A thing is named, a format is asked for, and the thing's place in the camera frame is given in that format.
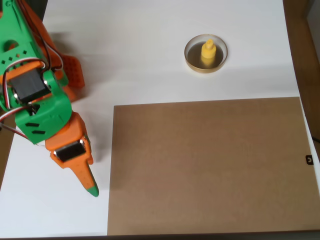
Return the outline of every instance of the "brown cardboard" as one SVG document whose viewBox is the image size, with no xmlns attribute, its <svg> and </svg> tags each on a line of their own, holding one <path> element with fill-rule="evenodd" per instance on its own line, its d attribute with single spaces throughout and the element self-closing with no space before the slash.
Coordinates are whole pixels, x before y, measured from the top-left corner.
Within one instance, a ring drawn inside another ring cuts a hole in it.
<svg viewBox="0 0 320 240">
<path fill-rule="evenodd" d="M 298 97 L 115 106 L 108 235 L 320 229 Z"/>
<path fill-rule="evenodd" d="M 6 125 L 14 128 L 16 126 L 15 117 L 8 117 L 5 122 Z M 2 181 L 4 178 L 7 161 L 9 157 L 9 152 L 11 148 L 12 139 L 14 137 L 14 133 L 5 129 L 0 130 L 0 190 Z"/>
</svg>

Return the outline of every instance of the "green pen tip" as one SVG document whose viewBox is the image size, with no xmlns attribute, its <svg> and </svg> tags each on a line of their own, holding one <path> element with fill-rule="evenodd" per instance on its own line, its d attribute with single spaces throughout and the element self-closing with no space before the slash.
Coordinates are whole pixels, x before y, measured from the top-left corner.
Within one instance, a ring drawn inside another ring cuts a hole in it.
<svg viewBox="0 0 320 240">
<path fill-rule="evenodd" d="M 97 186 L 93 186 L 93 187 L 90 187 L 87 189 L 87 191 L 92 195 L 92 196 L 95 196 L 95 197 L 98 197 L 99 196 L 99 189 Z"/>
</svg>

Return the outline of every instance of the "white table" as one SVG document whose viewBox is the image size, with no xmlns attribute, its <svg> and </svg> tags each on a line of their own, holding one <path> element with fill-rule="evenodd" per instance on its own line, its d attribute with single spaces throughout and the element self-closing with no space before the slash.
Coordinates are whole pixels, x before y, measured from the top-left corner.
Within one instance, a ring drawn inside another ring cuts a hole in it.
<svg viewBox="0 0 320 240">
<path fill-rule="evenodd" d="M 107 234 L 115 105 L 299 96 L 282 0 L 50 0 L 44 24 L 82 64 L 86 97 L 73 109 L 86 123 L 100 195 L 16 135 L 0 191 L 0 238 Z M 215 73 L 185 63 L 185 45 L 200 34 L 228 46 Z"/>
</svg>

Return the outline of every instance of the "wire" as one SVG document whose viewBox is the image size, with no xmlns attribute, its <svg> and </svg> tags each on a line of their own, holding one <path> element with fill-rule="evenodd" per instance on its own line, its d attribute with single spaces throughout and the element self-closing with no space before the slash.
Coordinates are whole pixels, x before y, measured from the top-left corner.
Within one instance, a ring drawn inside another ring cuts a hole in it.
<svg viewBox="0 0 320 240">
<path fill-rule="evenodd" d="M 317 142 L 317 143 L 320 143 L 320 139 L 319 138 L 316 138 L 316 137 L 314 137 L 314 136 L 311 136 L 312 137 L 312 140 L 313 141 L 315 141 L 315 142 Z"/>
<path fill-rule="evenodd" d="M 17 0 L 17 1 L 19 3 L 19 6 L 24 9 L 25 14 L 29 18 L 29 22 L 33 25 L 33 28 L 36 30 L 36 32 L 37 32 L 38 36 L 40 37 L 41 42 L 42 42 L 42 44 L 44 46 L 44 49 L 45 49 L 45 52 L 46 52 L 46 55 L 47 55 L 47 60 L 48 60 L 48 66 L 47 66 L 47 69 L 44 70 L 44 72 L 47 71 L 47 70 L 51 70 L 51 68 L 52 68 L 51 57 L 50 57 L 50 53 L 49 53 L 48 47 L 46 45 L 46 41 L 42 37 L 42 35 L 41 35 L 40 31 L 38 30 L 37 26 L 35 25 L 35 23 L 32 21 L 32 18 L 30 17 L 29 12 L 27 11 L 25 4 L 21 0 Z"/>
<path fill-rule="evenodd" d="M 22 58 L 22 59 L 19 59 L 17 61 L 14 61 L 12 63 L 10 63 L 6 69 L 4 70 L 4 73 L 3 73 L 3 77 L 2 77 L 2 92 L 3 92 L 3 97 L 4 97 L 4 104 L 5 104 L 5 107 L 7 109 L 10 109 L 10 100 L 9 100 L 9 94 L 8 94 L 8 84 L 7 84 L 7 80 L 6 80 L 6 77 L 7 77 L 7 72 L 9 71 L 10 68 L 14 67 L 15 65 L 17 64 L 20 64 L 20 63 L 23 63 L 23 62 L 34 62 L 34 61 L 41 61 L 43 63 L 43 67 L 42 68 L 45 68 L 46 67 L 46 62 L 44 62 L 42 59 L 38 58 L 38 57 L 25 57 L 25 58 Z"/>
<path fill-rule="evenodd" d="M 18 134 L 19 136 L 24 137 L 25 139 L 28 139 L 28 137 L 22 131 L 19 131 L 19 130 L 13 128 L 13 127 L 7 126 L 7 125 L 5 125 L 5 124 L 3 124 L 1 122 L 0 122 L 0 127 L 4 128 L 6 130 L 9 130 L 9 131 L 11 131 L 11 132 L 13 132 L 15 134 Z"/>
<path fill-rule="evenodd" d="M 32 32 L 33 32 L 33 34 L 34 34 L 37 38 L 40 38 L 40 36 L 39 36 L 38 34 L 36 34 L 34 31 L 32 31 Z M 63 60 L 61 54 L 60 54 L 56 49 L 54 49 L 52 46 L 50 46 L 49 43 L 47 43 L 46 41 L 44 41 L 44 42 L 45 42 L 46 46 L 47 46 L 52 52 L 54 52 L 54 53 L 59 57 L 59 59 L 60 59 L 61 66 L 60 66 L 60 67 L 54 66 L 53 69 L 54 69 L 54 70 L 62 70 L 62 69 L 64 69 L 64 60 Z"/>
<path fill-rule="evenodd" d="M 22 111 L 22 110 L 24 110 L 24 109 L 28 109 L 28 108 L 30 108 L 29 105 L 27 105 L 27 106 L 20 106 L 20 107 L 17 107 L 17 108 L 12 109 L 12 110 L 10 110 L 10 111 L 7 111 L 5 114 L 3 114 L 3 115 L 0 116 L 0 123 L 2 123 L 2 121 L 5 120 L 7 117 L 9 117 L 9 116 L 11 116 L 11 115 L 13 115 L 13 114 L 16 114 L 17 112 L 20 112 L 20 111 Z"/>
<path fill-rule="evenodd" d="M 22 7 L 24 8 L 24 11 L 26 12 L 26 14 L 28 15 L 28 17 L 29 17 L 29 20 L 30 20 L 30 22 L 32 22 L 32 24 L 33 24 L 33 27 L 37 30 L 37 33 L 33 30 L 33 29 L 31 29 L 32 30 L 32 32 L 33 32 L 33 34 L 36 36 L 36 37 L 38 37 L 41 41 L 42 41 L 42 43 L 44 44 L 44 47 L 47 47 L 47 48 L 49 48 L 51 51 L 53 51 L 58 57 L 59 57 L 59 59 L 60 59 L 60 62 L 61 62 L 61 66 L 60 67 L 52 67 L 52 64 L 51 64 L 51 57 L 50 56 L 48 56 L 49 58 L 50 58 L 50 63 L 49 63 L 49 67 L 48 67 L 48 69 L 54 69 L 54 70 L 62 70 L 63 68 L 64 68 L 64 61 L 63 61 L 63 58 L 62 58 L 62 56 L 61 56 L 61 54 L 56 50 L 56 49 L 54 49 L 52 46 L 50 46 L 45 40 L 44 40 L 44 38 L 41 36 L 41 34 L 40 34 L 40 32 L 39 32 L 39 30 L 37 29 L 37 27 L 35 26 L 35 24 L 33 23 L 33 21 L 32 21 L 32 19 L 31 19 L 31 17 L 30 17 L 30 15 L 29 15 L 29 13 L 28 13 L 28 11 L 27 11 L 27 9 L 26 9 L 26 7 L 25 7 L 25 5 L 24 4 L 22 4 Z"/>
</svg>

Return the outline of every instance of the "yellow object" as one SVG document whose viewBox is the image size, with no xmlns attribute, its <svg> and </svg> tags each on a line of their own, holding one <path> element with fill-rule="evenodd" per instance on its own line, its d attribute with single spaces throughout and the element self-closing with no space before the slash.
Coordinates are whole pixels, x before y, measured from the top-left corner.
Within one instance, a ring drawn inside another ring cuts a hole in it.
<svg viewBox="0 0 320 240">
<path fill-rule="evenodd" d="M 209 39 L 202 45 L 201 55 L 205 59 L 212 59 L 216 56 L 217 47 L 212 39 Z"/>
<path fill-rule="evenodd" d="M 204 56 L 201 55 L 201 61 L 208 68 L 213 65 L 213 63 L 215 61 L 215 57 L 205 58 Z"/>
</svg>

